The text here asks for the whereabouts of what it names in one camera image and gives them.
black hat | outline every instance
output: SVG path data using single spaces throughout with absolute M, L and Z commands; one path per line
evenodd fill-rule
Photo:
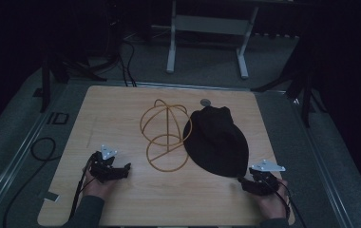
M 183 130 L 184 147 L 201 168 L 223 177 L 244 177 L 248 168 L 249 147 L 245 136 L 234 125 L 228 107 L 206 106 L 192 113 L 192 132 L 188 122 Z

wooden tabletop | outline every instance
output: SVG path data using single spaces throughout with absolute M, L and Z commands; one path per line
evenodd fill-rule
M 236 179 L 211 174 L 190 158 L 174 172 L 162 172 L 147 160 L 147 138 L 166 133 L 177 135 L 172 116 L 157 115 L 141 132 L 144 113 L 157 99 L 168 105 L 182 105 L 187 115 L 203 109 L 202 99 L 211 106 L 227 106 L 234 123 L 245 135 L 250 148 L 249 164 L 263 159 L 276 162 L 255 95 L 245 91 L 178 88 L 92 86 L 83 102 L 60 160 L 49 192 L 59 195 L 45 200 L 38 217 L 41 225 L 59 226 L 69 216 L 82 168 L 90 155 L 105 144 L 118 151 L 113 163 L 123 167 L 131 162 L 127 179 L 119 180 L 110 200 L 104 206 L 101 225 L 111 226 L 237 226 L 255 225 L 262 217 L 250 194 L 241 189 Z M 144 116 L 157 113 L 152 108 Z M 187 115 L 174 109 L 180 130 Z M 166 146 L 153 144 L 149 153 L 161 153 Z M 181 146 L 154 161 L 159 168 L 181 166 L 187 153 Z

